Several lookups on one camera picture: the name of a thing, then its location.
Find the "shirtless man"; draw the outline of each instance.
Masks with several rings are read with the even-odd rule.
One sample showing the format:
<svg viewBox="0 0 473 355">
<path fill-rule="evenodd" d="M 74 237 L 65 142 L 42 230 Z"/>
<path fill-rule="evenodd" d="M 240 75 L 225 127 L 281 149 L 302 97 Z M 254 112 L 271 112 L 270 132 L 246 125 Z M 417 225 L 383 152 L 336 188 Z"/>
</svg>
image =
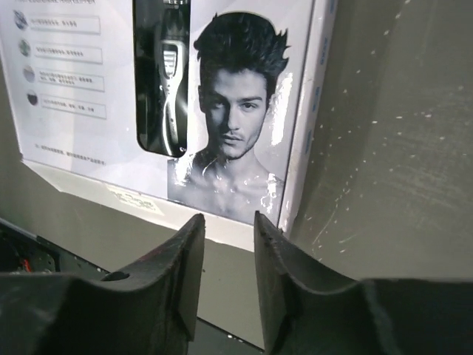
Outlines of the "shirtless man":
<svg viewBox="0 0 473 355">
<path fill-rule="evenodd" d="M 169 161 L 169 200 L 248 224 L 259 210 L 277 223 L 284 182 L 254 145 L 287 65 L 286 44 L 287 34 L 251 13 L 215 16 L 194 42 L 208 145 Z"/>
</svg>

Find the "dark hair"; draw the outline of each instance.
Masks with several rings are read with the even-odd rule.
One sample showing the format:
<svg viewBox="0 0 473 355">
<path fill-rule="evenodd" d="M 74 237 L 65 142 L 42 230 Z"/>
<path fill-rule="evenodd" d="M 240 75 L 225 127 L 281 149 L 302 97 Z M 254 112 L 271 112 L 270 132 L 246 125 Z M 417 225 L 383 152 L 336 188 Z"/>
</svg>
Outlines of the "dark hair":
<svg viewBox="0 0 473 355">
<path fill-rule="evenodd" d="M 253 13 L 225 13 L 211 23 L 194 42 L 200 60 L 200 80 L 205 86 L 219 69 L 251 70 L 266 79 L 268 100 L 276 91 L 279 74 L 287 66 L 287 30 L 276 34 L 274 26 Z"/>
</svg>

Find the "hair clipper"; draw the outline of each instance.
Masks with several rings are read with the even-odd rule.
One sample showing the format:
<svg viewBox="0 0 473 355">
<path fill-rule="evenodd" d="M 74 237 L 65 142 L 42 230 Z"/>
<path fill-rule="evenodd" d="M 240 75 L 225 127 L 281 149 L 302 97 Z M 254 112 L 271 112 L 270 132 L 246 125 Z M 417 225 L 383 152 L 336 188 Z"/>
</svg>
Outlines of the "hair clipper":
<svg viewBox="0 0 473 355">
<path fill-rule="evenodd" d="M 189 0 L 163 0 L 164 13 L 159 37 L 155 39 L 161 100 L 161 141 L 172 157 L 187 148 Z"/>
</svg>

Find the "box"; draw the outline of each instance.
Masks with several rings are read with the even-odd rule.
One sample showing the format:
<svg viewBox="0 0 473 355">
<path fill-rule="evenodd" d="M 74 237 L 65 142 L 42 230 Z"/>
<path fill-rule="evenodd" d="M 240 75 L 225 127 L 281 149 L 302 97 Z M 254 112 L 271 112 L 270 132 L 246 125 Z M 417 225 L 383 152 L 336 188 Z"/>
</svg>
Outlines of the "box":
<svg viewBox="0 0 473 355">
<path fill-rule="evenodd" d="M 23 161 L 60 191 L 253 251 L 297 215 L 335 0 L 3 1 Z"/>
</svg>

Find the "circular icon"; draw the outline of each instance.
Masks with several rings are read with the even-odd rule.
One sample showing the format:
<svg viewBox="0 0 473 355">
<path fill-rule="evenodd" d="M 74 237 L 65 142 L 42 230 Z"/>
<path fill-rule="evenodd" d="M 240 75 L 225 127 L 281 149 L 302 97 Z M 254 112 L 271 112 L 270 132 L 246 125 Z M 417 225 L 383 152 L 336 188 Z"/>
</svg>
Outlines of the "circular icon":
<svg viewBox="0 0 473 355">
<path fill-rule="evenodd" d="M 26 42 L 24 39 L 22 39 L 20 41 L 20 43 L 18 44 L 18 47 L 20 48 L 20 52 L 21 52 L 22 55 L 24 55 L 25 57 L 30 56 L 31 47 L 30 47 L 30 44 L 28 42 Z"/>
<path fill-rule="evenodd" d="M 30 102 L 30 104 L 32 104 L 33 106 L 36 106 L 38 104 L 38 96 L 36 95 L 36 92 L 30 90 L 28 93 L 27 93 L 27 97 L 28 97 L 28 101 Z"/>
<path fill-rule="evenodd" d="M 15 13 L 15 24 L 20 30 L 24 30 L 28 27 L 27 18 L 21 11 L 14 10 Z"/>
<path fill-rule="evenodd" d="M 23 75 L 24 78 L 27 79 L 27 81 L 29 81 L 30 83 L 35 82 L 35 71 L 29 65 L 23 68 Z"/>
</svg>

